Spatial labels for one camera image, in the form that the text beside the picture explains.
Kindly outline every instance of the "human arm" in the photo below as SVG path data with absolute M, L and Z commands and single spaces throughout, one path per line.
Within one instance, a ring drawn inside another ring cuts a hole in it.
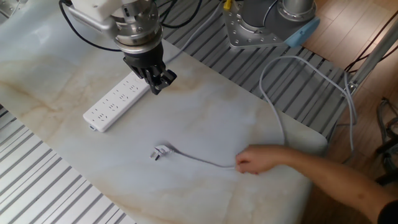
M 373 223 L 396 198 L 380 185 L 342 164 L 284 146 L 249 146 L 236 156 L 236 170 L 257 174 L 277 165 L 294 168 L 335 200 L 353 207 Z

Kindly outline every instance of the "white power strip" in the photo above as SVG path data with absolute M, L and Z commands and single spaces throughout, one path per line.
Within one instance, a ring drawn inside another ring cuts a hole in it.
M 145 80 L 131 72 L 84 113 L 83 117 L 92 130 L 104 132 L 148 90 L 149 85 Z

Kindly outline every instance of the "marble-pattern surface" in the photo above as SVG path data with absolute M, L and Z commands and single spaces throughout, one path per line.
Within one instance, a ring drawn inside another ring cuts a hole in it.
M 223 165 L 248 144 L 282 144 L 269 105 L 188 55 L 168 65 L 178 78 L 147 93 L 105 133 L 82 115 L 130 71 L 121 53 L 85 44 L 67 27 L 56 1 L 30 0 L 0 27 L 0 103 L 56 150 L 138 224 L 297 223 L 310 181 L 279 166 L 239 174 L 154 146 Z M 76 24 L 85 37 L 112 43 Z M 164 58 L 178 52 L 164 42 Z M 289 145 L 311 153 L 323 136 L 280 113 Z

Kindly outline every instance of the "human hand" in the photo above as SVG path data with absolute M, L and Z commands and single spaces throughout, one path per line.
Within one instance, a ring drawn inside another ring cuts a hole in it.
M 236 155 L 235 169 L 240 173 L 259 174 L 283 163 L 289 148 L 278 145 L 250 145 Z

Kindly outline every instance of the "metal rail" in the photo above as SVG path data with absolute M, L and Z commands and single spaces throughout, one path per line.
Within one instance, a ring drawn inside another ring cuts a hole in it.
M 388 50 L 398 40 L 398 21 L 388 30 L 385 36 L 381 39 L 376 48 L 372 51 L 365 62 L 360 66 L 353 78 L 355 83 L 361 83 L 367 75 L 369 75 L 380 59 L 388 52 Z
M 0 223 L 135 222 L 3 108 Z

